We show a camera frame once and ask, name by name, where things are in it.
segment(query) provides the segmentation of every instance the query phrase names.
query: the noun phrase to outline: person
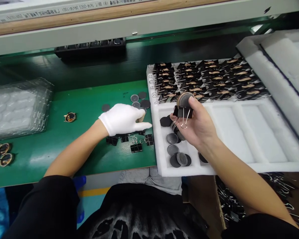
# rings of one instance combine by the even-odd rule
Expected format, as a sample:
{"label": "person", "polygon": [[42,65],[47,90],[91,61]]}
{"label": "person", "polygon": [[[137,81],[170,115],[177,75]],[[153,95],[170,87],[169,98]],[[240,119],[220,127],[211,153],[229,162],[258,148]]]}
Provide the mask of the person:
{"label": "person", "polygon": [[[186,129],[180,124],[178,129],[236,195],[247,214],[224,230],[222,238],[299,238],[299,227],[273,189],[221,142],[204,106],[193,97],[189,104],[193,117]],[[3,238],[207,238],[184,216],[180,195],[145,184],[112,186],[100,209],[76,229],[79,198],[71,178],[103,138],[151,127],[150,123],[136,123],[144,113],[123,104],[103,113],[52,162],[23,199]]]}

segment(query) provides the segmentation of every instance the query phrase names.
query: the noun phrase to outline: sleeve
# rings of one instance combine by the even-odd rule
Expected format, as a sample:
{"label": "sleeve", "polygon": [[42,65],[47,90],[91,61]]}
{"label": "sleeve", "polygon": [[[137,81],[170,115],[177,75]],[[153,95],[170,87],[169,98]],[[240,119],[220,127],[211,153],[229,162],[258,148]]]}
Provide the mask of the sleeve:
{"label": "sleeve", "polygon": [[71,178],[42,178],[22,200],[6,238],[75,238],[79,197]]}
{"label": "sleeve", "polygon": [[299,238],[299,229],[268,214],[252,214],[230,225],[222,238]]}

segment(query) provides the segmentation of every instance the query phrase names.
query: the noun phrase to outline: white glove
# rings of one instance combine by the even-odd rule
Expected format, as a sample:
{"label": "white glove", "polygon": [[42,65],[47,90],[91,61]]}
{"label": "white glove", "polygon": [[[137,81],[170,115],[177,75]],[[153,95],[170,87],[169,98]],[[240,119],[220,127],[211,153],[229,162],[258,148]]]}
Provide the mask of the white glove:
{"label": "white glove", "polygon": [[135,122],[143,115],[145,115],[145,110],[143,109],[136,109],[131,105],[116,104],[108,112],[101,114],[99,119],[104,124],[109,136],[114,136],[151,128],[151,123]]}

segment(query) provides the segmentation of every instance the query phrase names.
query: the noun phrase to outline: foam packaging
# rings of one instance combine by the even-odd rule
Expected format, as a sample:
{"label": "foam packaging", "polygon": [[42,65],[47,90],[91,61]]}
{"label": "foam packaging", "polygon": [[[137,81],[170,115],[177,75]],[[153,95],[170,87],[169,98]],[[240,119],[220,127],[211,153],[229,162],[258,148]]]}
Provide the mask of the foam packaging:
{"label": "foam packaging", "polygon": [[[150,83],[153,67],[149,65],[147,68],[150,96],[155,92],[150,88],[154,86]],[[167,152],[170,144],[166,136],[172,129],[162,127],[159,120],[173,112],[176,102],[156,104],[156,100],[150,97],[159,174],[164,177],[215,175],[213,168],[199,160],[198,151],[187,141],[176,146],[191,157],[191,165],[171,166]],[[256,172],[299,172],[299,143],[270,99],[214,101],[203,105],[215,123],[219,138]]]}
{"label": "foam packaging", "polygon": [[262,52],[260,44],[269,36],[270,34],[246,37],[237,45],[237,49],[268,88],[299,137],[299,95]]}
{"label": "foam packaging", "polygon": [[276,31],[261,46],[299,92],[299,29]]}
{"label": "foam packaging", "polygon": [[45,129],[52,86],[43,78],[0,86],[0,140]]}

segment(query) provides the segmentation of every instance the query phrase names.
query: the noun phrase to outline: black shirt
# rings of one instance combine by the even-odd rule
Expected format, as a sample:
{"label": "black shirt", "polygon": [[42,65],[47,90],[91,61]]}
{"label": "black shirt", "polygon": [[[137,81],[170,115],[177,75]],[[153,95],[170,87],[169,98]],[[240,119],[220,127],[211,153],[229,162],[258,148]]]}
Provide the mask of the black shirt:
{"label": "black shirt", "polygon": [[[99,210],[77,230],[79,197],[72,180],[49,176],[23,199],[19,215],[3,238],[207,238],[183,213],[179,195],[143,184],[110,188]],[[222,238],[299,238],[291,224],[253,214],[223,231]]]}

